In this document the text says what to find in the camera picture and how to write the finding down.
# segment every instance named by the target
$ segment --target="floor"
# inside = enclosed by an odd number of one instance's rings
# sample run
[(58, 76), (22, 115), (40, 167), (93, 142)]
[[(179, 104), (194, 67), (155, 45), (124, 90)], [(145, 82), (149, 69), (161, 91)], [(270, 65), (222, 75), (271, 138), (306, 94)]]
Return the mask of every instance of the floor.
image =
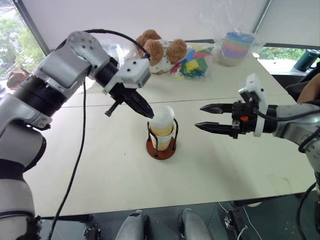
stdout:
[[(312, 192), (301, 211), (301, 225), (308, 240), (319, 239), (314, 227), (314, 202), (316, 193)], [(248, 216), (263, 240), (300, 240), (295, 224), (299, 199), (294, 195), (264, 201), (257, 207), (245, 207)], [(232, 209), (229, 202), (221, 203), (227, 210)], [(150, 240), (178, 240), (177, 216), (180, 210), (190, 208), (197, 212), (207, 224), (213, 239), (236, 240), (236, 235), (226, 230), (220, 216), (224, 211), (217, 203), (204, 203), (184, 206), (149, 208), (143, 211), (150, 217)], [(52, 240), (84, 240), (84, 229), (97, 223), (101, 228), (103, 240), (114, 240), (122, 222), (134, 211), (117, 211), (93, 214), (92, 221), (86, 225), (80, 222), (58, 221)], [(240, 212), (251, 240), (259, 237), (250, 226), (242, 208)], [(51, 220), (43, 220), (41, 239), (47, 239)]]

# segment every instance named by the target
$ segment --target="white table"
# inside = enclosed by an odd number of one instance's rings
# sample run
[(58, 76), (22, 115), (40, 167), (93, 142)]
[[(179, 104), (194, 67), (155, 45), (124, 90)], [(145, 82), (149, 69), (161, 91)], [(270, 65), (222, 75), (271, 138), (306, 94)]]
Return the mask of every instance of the white table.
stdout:
[[(264, 134), (238, 140), (194, 126), (212, 121), (231, 124), (230, 114), (199, 108), (239, 99), (170, 102), (179, 123), (175, 154), (156, 160), (146, 150), (147, 119), (127, 105), (111, 118), (106, 106), (87, 107), (82, 158), (61, 215), (111, 212), (293, 194), (314, 182), (313, 170), (298, 146)], [(293, 104), (288, 95), (270, 96), (269, 104)], [(65, 194), (82, 135), (82, 108), (64, 107), (44, 131), (47, 149), (24, 174), (36, 214), (53, 216)]]
[[(286, 95), (287, 91), (267, 72), (267, 70), (252, 56), (238, 66), (228, 67), (218, 63), (213, 64), (212, 77), (203, 80), (176, 79), (169, 73), (152, 75), (146, 85), (138, 92), (148, 103), (208, 100), (223, 98), (239, 98), (238, 89), (246, 77), (256, 73), (268, 96)], [(114, 100), (102, 93), (102, 87), (97, 83), (87, 91), (87, 105), (112, 105)], [(83, 94), (75, 94), (64, 107), (79, 107), (83, 105)]]

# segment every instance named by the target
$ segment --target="teddy bear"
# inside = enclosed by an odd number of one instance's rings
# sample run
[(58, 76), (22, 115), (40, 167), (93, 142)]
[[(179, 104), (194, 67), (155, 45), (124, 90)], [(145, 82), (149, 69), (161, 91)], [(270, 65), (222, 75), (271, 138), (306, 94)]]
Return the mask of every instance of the teddy bear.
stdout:
[[(146, 30), (136, 41), (150, 54), (150, 72), (162, 74), (169, 71), (187, 54), (187, 44), (182, 39), (172, 42), (163, 40), (155, 30)], [(139, 55), (144, 53), (137, 47)]]

